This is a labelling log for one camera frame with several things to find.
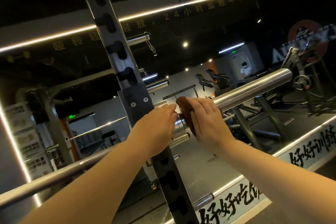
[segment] hand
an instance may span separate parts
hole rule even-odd
[[[169,144],[177,113],[176,104],[154,108],[132,128],[127,142],[145,154],[146,160],[159,154]]]
[[[223,154],[235,138],[222,118],[221,111],[211,99],[187,98],[193,107],[192,123],[197,138],[206,148],[217,155]]]

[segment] forearm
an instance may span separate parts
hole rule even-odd
[[[302,223],[336,223],[335,181],[286,163],[241,141],[223,147],[222,153],[229,164],[290,216]]]
[[[22,224],[111,223],[145,161],[144,153],[127,141],[120,143],[89,171],[32,211]]]

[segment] brown towel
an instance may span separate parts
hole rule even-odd
[[[190,112],[193,111],[194,109],[191,107],[191,105],[189,104],[188,100],[186,99],[186,97],[179,97],[176,100],[176,103],[178,104],[178,106],[181,108],[182,113],[180,115],[181,118],[183,118],[185,120],[185,123],[187,124],[187,126],[190,128],[192,134],[194,136],[196,136],[196,131],[193,125],[193,122],[191,120],[191,115]]]

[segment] led strip light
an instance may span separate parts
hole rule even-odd
[[[131,15],[131,16],[128,16],[128,17],[123,17],[123,18],[120,18],[119,21],[122,22],[122,21],[130,20],[130,19],[146,16],[146,15],[149,15],[149,14],[155,14],[155,13],[167,11],[167,10],[170,10],[170,9],[175,9],[175,8],[178,8],[178,7],[182,7],[182,6],[186,6],[186,5],[192,5],[192,4],[196,4],[196,3],[200,3],[200,2],[204,2],[204,1],[209,1],[209,0],[194,0],[194,1],[190,1],[190,2],[181,3],[181,4],[178,4],[178,5],[167,6],[167,7],[163,7],[163,8],[156,9],[156,10],[151,10],[151,11],[147,11],[147,12],[143,12],[143,13],[134,14],[134,15]],[[49,35],[49,36],[46,36],[46,37],[36,38],[36,39],[33,39],[33,40],[28,40],[28,41],[21,42],[21,43],[18,43],[18,44],[5,46],[5,47],[0,48],[0,53],[5,52],[5,51],[9,51],[9,50],[12,50],[12,49],[15,49],[15,48],[20,48],[20,47],[31,45],[31,44],[36,44],[36,43],[39,43],[39,42],[55,39],[55,38],[66,36],[66,35],[71,35],[71,34],[74,34],[74,33],[82,32],[82,31],[86,31],[86,30],[90,30],[90,29],[94,29],[94,28],[96,28],[96,25],[88,25],[86,27],[77,28],[77,29],[74,29],[74,30],[61,32],[61,33],[58,33],[58,34]]]
[[[23,175],[24,175],[24,177],[26,179],[26,182],[29,183],[29,182],[32,181],[32,178],[31,178],[31,176],[29,174],[27,166],[25,165],[25,162],[23,160],[22,154],[21,154],[21,152],[20,152],[20,150],[18,148],[18,145],[17,145],[17,143],[15,141],[15,138],[14,138],[14,135],[13,135],[13,133],[11,131],[11,128],[9,127],[8,120],[6,118],[6,115],[5,115],[5,112],[3,110],[3,107],[2,107],[1,103],[0,103],[0,119],[2,121],[2,124],[3,124],[4,128],[5,128],[5,130],[6,130],[6,134],[8,135],[8,138],[9,138],[10,143],[12,145],[12,148],[14,150],[14,153],[15,153],[15,156],[17,158],[17,161],[18,161],[18,163],[19,163],[19,165],[21,167]],[[37,194],[33,195],[33,199],[34,199],[35,204],[36,204],[37,207],[40,207],[42,205],[42,202],[41,202],[41,200],[40,200],[40,198],[38,197]]]

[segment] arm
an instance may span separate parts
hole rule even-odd
[[[188,99],[197,138],[297,223],[336,223],[336,182],[234,139],[209,99]]]
[[[171,140],[176,105],[155,108],[139,120],[125,142],[74,180],[21,224],[108,223],[145,161],[159,154]]]

